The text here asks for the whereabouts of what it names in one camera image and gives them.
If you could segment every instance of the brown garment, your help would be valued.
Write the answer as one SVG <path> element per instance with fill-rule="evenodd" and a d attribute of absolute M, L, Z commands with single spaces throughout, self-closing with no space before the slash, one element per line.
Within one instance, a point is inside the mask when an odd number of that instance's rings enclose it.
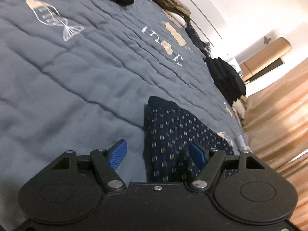
<path fill-rule="evenodd" d="M 153 0 L 161 8 L 174 12 L 180 16 L 184 17 L 184 20 L 189 24 L 190 23 L 190 10 L 179 0 Z"/>
<path fill-rule="evenodd" d="M 308 59 L 249 96 L 243 128 L 255 155 L 296 188 L 291 221 L 308 231 L 308 153 L 297 158 L 308 149 Z"/>

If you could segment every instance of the butterfly decoration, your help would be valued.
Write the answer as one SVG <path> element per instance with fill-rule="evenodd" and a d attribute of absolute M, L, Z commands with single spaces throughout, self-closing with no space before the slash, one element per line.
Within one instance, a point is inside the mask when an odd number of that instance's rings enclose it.
<path fill-rule="evenodd" d="M 264 44 L 268 45 L 271 39 L 272 39 L 271 37 L 267 38 L 266 36 L 264 36 Z"/>

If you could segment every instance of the screw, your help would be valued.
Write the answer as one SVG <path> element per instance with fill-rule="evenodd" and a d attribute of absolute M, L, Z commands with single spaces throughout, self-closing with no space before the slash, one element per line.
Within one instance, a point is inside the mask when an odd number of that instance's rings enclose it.
<path fill-rule="evenodd" d="M 155 191 L 161 191 L 163 188 L 161 186 L 154 186 Z"/>
<path fill-rule="evenodd" d="M 208 185 L 207 182 L 203 180 L 195 180 L 192 184 L 196 188 L 205 188 Z"/>
<path fill-rule="evenodd" d="M 113 187 L 113 188 L 119 188 L 123 186 L 123 182 L 119 180 L 111 180 L 108 182 L 108 186 Z"/>

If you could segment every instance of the bed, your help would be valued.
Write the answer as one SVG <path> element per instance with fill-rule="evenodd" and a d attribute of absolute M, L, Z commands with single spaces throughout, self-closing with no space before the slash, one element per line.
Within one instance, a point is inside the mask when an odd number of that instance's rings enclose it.
<path fill-rule="evenodd" d="M 47 12 L 61 23 L 50 25 Z M 66 150 L 84 155 L 125 139 L 117 173 L 127 184 L 146 182 L 150 96 L 175 102 L 230 140 L 243 135 L 203 54 L 154 2 L 0 0 L 0 35 L 0 223 L 7 230 L 23 221 L 20 187 Z"/>

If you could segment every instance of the curtain fold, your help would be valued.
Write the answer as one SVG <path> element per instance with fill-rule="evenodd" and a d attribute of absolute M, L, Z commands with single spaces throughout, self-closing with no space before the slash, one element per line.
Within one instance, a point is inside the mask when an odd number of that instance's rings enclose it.
<path fill-rule="evenodd" d="M 254 154 L 295 186 L 291 221 L 308 231 L 308 59 L 249 96 L 243 128 Z"/>

